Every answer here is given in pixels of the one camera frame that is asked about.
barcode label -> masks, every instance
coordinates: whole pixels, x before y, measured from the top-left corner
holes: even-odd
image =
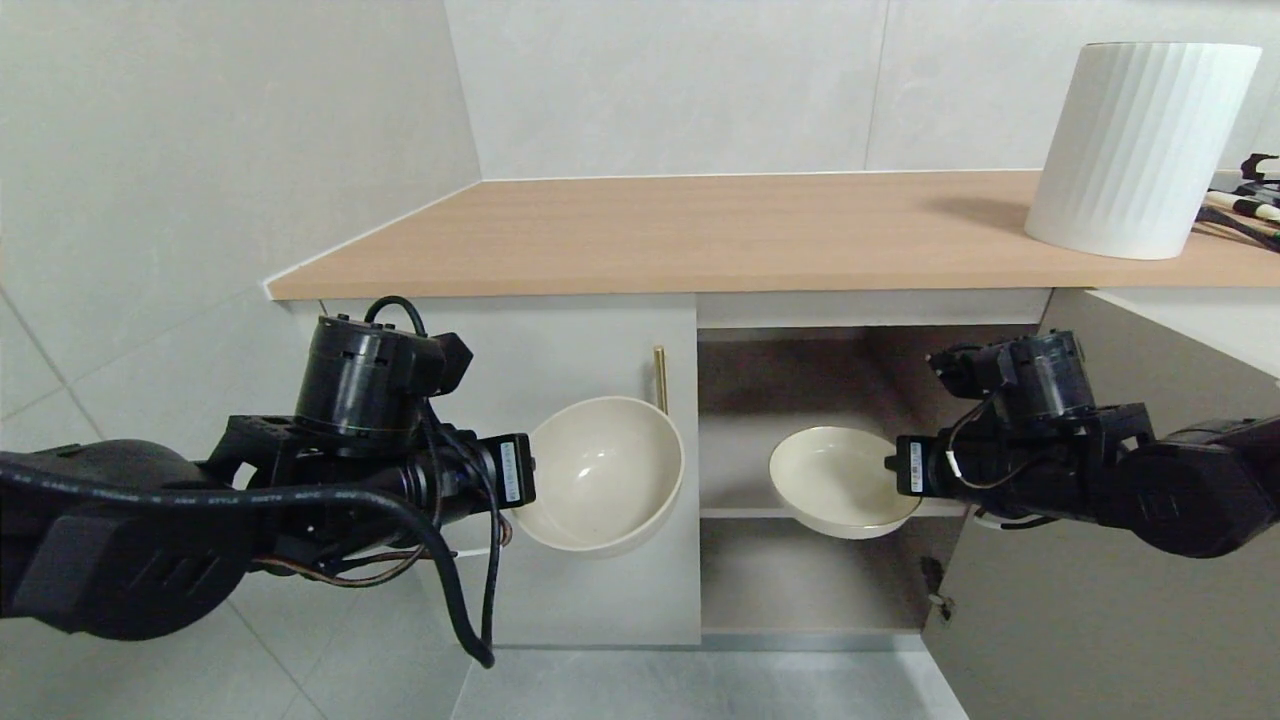
[[[924,492],[924,450],[911,443],[911,492]]]
[[[498,448],[502,455],[502,487],[507,495],[507,502],[520,500],[520,469],[516,465],[516,443],[504,442]]]

cabinet handle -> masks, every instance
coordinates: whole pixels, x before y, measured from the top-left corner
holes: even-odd
[[[663,415],[667,413],[667,348],[655,345],[653,347],[653,377],[654,384],[658,386],[658,410],[662,410]]]

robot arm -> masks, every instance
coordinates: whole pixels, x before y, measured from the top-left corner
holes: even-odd
[[[415,332],[376,323],[402,304]],[[233,416],[209,460],[143,441],[0,452],[0,618],[147,639],[212,611],[246,573],[369,587],[435,562],[454,633],[493,665],[502,510],[534,501],[524,434],[477,438],[430,398],[471,352],[429,337],[408,301],[364,322],[320,318],[292,416]],[[1142,405],[1097,407],[1071,333],[929,359],[948,392],[979,401],[936,436],[897,438],[904,495],[960,498],[1019,527],[1070,519],[1126,528],[1189,557],[1225,555],[1280,520],[1280,418],[1206,423],[1156,441]],[[233,480],[255,469],[244,489]],[[481,629],[440,528],[492,520]],[[378,547],[399,548],[374,556]],[[371,578],[343,573],[398,561]]]
[[[375,322],[389,304],[415,332]],[[534,500],[532,457],[527,436],[480,439],[435,418],[430,398],[470,360],[457,336],[428,337],[408,301],[383,299],[364,322],[320,318],[296,414],[230,418],[209,460],[143,441],[0,452],[0,616],[148,639],[204,618],[250,571],[370,587],[430,559],[458,641],[492,665],[500,511]],[[255,471],[233,489],[242,465]],[[480,633],[439,532],[477,512],[493,524]],[[402,550],[355,557],[378,546]],[[399,564],[342,577],[385,560]]]
[[[1280,416],[1215,420],[1157,441],[1142,404],[1098,407],[1070,332],[929,357],[980,402],[886,460],[902,495],[972,502],[1009,520],[1132,530],[1187,557],[1226,555],[1280,521]]]

bowl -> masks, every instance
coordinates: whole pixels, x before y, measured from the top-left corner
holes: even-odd
[[[884,457],[893,443],[852,428],[809,428],[783,439],[769,457],[778,500],[805,527],[824,536],[867,539],[910,518],[919,497],[897,493]]]
[[[538,496],[512,515],[529,537],[582,557],[613,557],[643,544],[671,515],[684,482],[676,425],[632,397],[571,405],[529,442]]]

white vase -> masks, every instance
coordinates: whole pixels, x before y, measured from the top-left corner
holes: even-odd
[[[1085,45],[1027,233],[1114,258],[1176,258],[1262,50],[1208,42]]]

